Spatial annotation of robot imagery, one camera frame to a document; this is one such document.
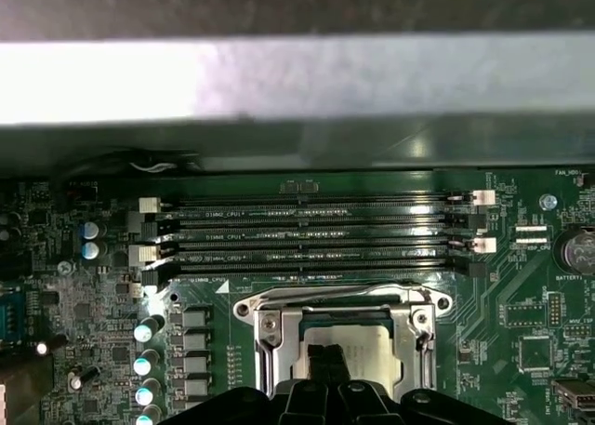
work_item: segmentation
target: integrated circuit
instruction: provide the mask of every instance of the integrated circuit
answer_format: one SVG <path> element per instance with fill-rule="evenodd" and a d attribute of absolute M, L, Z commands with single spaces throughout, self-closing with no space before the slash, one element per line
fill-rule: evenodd
<path fill-rule="evenodd" d="M 519 370 L 521 372 L 550 371 L 552 363 L 550 337 L 521 337 L 519 341 Z"/>
<path fill-rule="evenodd" d="M 85 399 L 83 411 L 86 414 L 97 414 L 99 412 L 99 402 L 96 399 Z"/>
<path fill-rule="evenodd" d="M 114 347 L 112 348 L 112 360 L 115 363 L 129 363 L 130 351 L 125 347 Z"/>
<path fill-rule="evenodd" d="M 80 302 L 74 306 L 74 316 L 79 320 L 91 317 L 91 305 L 87 302 Z"/>

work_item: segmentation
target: motherboard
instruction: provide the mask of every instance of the motherboard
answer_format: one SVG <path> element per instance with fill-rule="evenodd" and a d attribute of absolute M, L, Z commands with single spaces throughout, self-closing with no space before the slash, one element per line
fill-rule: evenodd
<path fill-rule="evenodd" d="M 272 393 L 287 376 L 264 355 L 288 323 L 255 323 L 256 303 L 364 286 L 437 294 L 417 318 L 435 317 L 422 385 L 513 423 L 594 420 L 589 168 L 86 179 L 59 204 L 47 181 L 4 181 L 0 203 L 2 347 L 53 355 L 39 423 L 149 425 L 235 387 Z M 329 329 L 309 318 L 304 342 Z M 333 336 L 366 336 L 344 346 L 350 369 L 394 370 L 390 388 L 409 369 L 374 318 Z"/>

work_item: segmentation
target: ram slot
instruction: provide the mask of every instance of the ram slot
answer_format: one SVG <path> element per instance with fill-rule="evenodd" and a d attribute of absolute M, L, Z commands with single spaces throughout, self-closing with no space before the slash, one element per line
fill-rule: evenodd
<path fill-rule="evenodd" d="M 409 237 L 394 238 L 360 238 L 360 239 L 298 239 L 298 240 L 279 240 L 279 241 L 250 241 L 250 242 L 186 242 L 178 243 L 178 250 L 207 250 L 207 249 L 244 249 L 244 248 L 288 248 L 288 247 L 307 247 L 316 246 L 410 246 L 412 239 Z M 431 238 L 421 238 L 415 240 L 419 246 L 445 246 L 448 244 L 446 236 L 436 236 Z"/>
<path fill-rule="evenodd" d="M 143 240 L 155 244 L 185 242 L 231 242 L 250 241 L 296 241 L 339 240 L 391 237 L 432 237 L 444 233 L 443 223 L 378 224 L 378 225 L 330 225 L 304 227 L 221 228 L 188 229 L 162 235 L 154 235 L 156 229 L 145 233 Z"/>
<path fill-rule="evenodd" d="M 179 199 L 167 202 L 174 209 L 192 209 L 204 206 L 294 206 L 297 204 L 362 204 L 362 203 L 444 203 L 448 194 L 411 192 L 394 195 L 369 195 L 369 196 L 327 196 L 318 194 L 288 194 L 280 196 L 250 196 L 238 198 L 204 198 L 204 199 Z"/>
<path fill-rule="evenodd" d="M 182 264 L 263 264 L 271 262 L 336 262 L 346 260 L 424 259 L 447 254 L 446 246 L 383 246 L 263 250 L 180 251 L 172 261 Z"/>
<path fill-rule="evenodd" d="M 187 264 L 179 267 L 179 272 L 198 272 L 207 274 L 209 272 L 277 272 L 283 270 L 300 270 L 309 272 L 331 268 L 346 269 L 350 271 L 364 270 L 368 268 L 393 269 L 395 272 L 407 268 L 423 268 L 435 272 L 447 270 L 447 259 L 387 259 L 368 261 L 332 261 L 332 262 L 273 262 L 264 264 Z"/>
<path fill-rule="evenodd" d="M 386 216 L 424 216 L 442 214 L 436 205 L 394 203 L 342 204 L 334 206 L 203 206 L 200 208 L 157 213 L 156 220 L 217 220 L 230 223 L 246 219 L 344 219 Z"/>

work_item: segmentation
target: round capacitor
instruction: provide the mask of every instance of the round capacitor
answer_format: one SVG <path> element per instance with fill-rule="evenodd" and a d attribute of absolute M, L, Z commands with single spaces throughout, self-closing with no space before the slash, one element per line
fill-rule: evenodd
<path fill-rule="evenodd" d="M 137 375 L 144 377 L 152 371 L 158 362 L 159 353 L 153 349 L 147 349 L 134 361 L 132 368 Z"/>
<path fill-rule="evenodd" d="M 165 318 L 161 315 L 153 315 L 145 318 L 134 329 L 134 339 L 139 343 L 146 343 L 161 330 L 165 324 Z"/>
<path fill-rule="evenodd" d="M 137 425 L 155 425 L 161 420 L 161 409 L 157 405 L 148 405 L 137 418 Z"/>
<path fill-rule="evenodd" d="M 161 385 L 157 379 L 146 379 L 137 390 L 134 398 L 141 406 L 150 405 L 155 397 L 159 395 Z"/>
<path fill-rule="evenodd" d="M 96 366 L 91 366 L 87 368 L 85 371 L 83 371 L 81 374 L 74 375 L 74 377 L 70 379 L 71 388 L 75 391 L 78 391 L 81 388 L 83 388 L 83 386 L 86 383 L 92 381 L 93 379 L 96 379 L 99 376 L 99 374 L 99 368 Z"/>
<path fill-rule="evenodd" d="M 102 242 L 87 242 L 83 244 L 81 255 L 84 259 L 93 260 L 107 253 L 108 247 Z"/>
<path fill-rule="evenodd" d="M 100 237 L 101 234 L 101 230 L 103 230 L 102 228 L 103 226 L 99 226 L 97 223 L 95 222 L 85 222 L 83 224 L 82 227 L 82 231 L 81 231 L 81 235 L 86 239 L 86 240 L 91 240 L 91 239 L 97 239 L 98 237 Z"/>

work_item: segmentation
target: screw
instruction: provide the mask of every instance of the screw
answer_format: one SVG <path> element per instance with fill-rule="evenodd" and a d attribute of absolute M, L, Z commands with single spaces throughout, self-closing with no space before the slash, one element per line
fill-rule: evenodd
<path fill-rule="evenodd" d="M 353 392 L 362 392 L 365 390 L 365 386 L 362 383 L 358 383 L 356 381 L 356 382 L 350 383 L 350 390 L 352 390 Z"/>
<path fill-rule="evenodd" d="M 58 273 L 62 276 L 66 276 L 73 272 L 73 265 L 68 260 L 63 260 L 58 264 Z"/>
<path fill-rule="evenodd" d="M 416 392 L 413 394 L 413 400 L 419 404 L 428 404 L 430 402 L 430 397 L 424 392 Z"/>
<path fill-rule="evenodd" d="M 556 206 L 558 206 L 558 199 L 555 195 L 543 194 L 541 197 L 539 197 L 539 206 L 541 206 L 541 209 L 544 211 L 551 211 Z"/>
<path fill-rule="evenodd" d="M 272 315 L 267 315 L 260 321 L 260 327 L 266 332 L 273 332 L 277 329 L 277 319 Z"/>

